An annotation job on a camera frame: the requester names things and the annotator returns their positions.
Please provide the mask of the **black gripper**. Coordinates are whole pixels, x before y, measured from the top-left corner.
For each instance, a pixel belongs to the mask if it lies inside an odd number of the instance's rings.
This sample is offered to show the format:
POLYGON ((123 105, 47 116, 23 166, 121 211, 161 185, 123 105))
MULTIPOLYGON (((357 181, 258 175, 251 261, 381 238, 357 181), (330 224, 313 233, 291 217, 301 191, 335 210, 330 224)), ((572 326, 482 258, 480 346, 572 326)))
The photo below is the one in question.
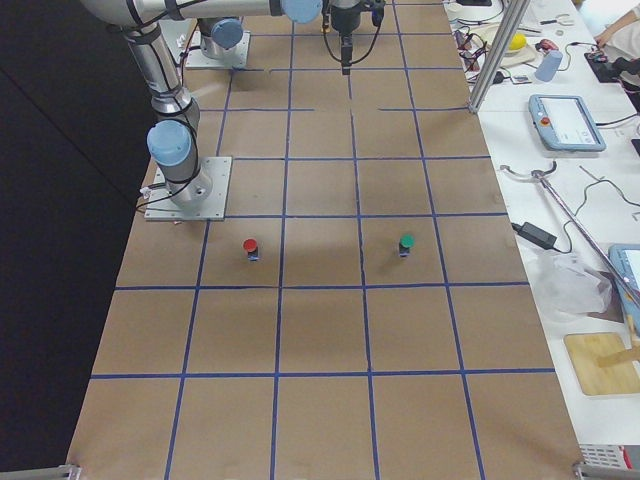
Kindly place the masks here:
POLYGON ((352 36, 360 25, 361 7, 359 0, 330 0, 329 16, 331 27, 340 36, 340 65, 343 75, 351 73, 352 36))

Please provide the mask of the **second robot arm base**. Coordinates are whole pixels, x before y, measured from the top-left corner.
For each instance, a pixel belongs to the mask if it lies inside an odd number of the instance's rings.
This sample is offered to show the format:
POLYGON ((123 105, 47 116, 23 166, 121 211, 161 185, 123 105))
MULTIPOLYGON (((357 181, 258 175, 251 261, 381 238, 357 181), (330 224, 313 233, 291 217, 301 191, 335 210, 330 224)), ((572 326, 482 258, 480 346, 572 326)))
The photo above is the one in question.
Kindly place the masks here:
POLYGON ((221 58, 242 40, 244 30, 238 17, 199 18, 200 47, 207 58, 221 58))

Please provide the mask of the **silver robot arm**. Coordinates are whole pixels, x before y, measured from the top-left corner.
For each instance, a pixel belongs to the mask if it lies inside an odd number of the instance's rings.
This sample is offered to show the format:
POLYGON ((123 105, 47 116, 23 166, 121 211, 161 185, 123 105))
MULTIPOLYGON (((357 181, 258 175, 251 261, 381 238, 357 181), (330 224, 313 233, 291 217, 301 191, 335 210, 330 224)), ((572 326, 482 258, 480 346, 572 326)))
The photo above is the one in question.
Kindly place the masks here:
POLYGON ((165 178, 168 194, 164 199, 183 208, 201 204, 197 197, 209 195, 211 179, 196 154, 199 106, 184 85, 184 75, 176 71, 179 65, 163 36, 162 20, 195 19, 201 31, 200 49, 213 59, 217 51, 231 52, 242 42, 242 17, 286 16, 293 23, 306 24, 321 16, 322 31, 332 28, 339 35, 341 55, 333 60, 348 75, 357 63, 352 58, 352 40, 361 14, 370 12, 378 27, 385 7, 383 1, 84 1, 82 5, 128 42, 151 92, 159 126, 171 131, 181 129, 189 141, 188 154, 178 163, 180 168, 191 167, 189 176, 184 180, 165 178))

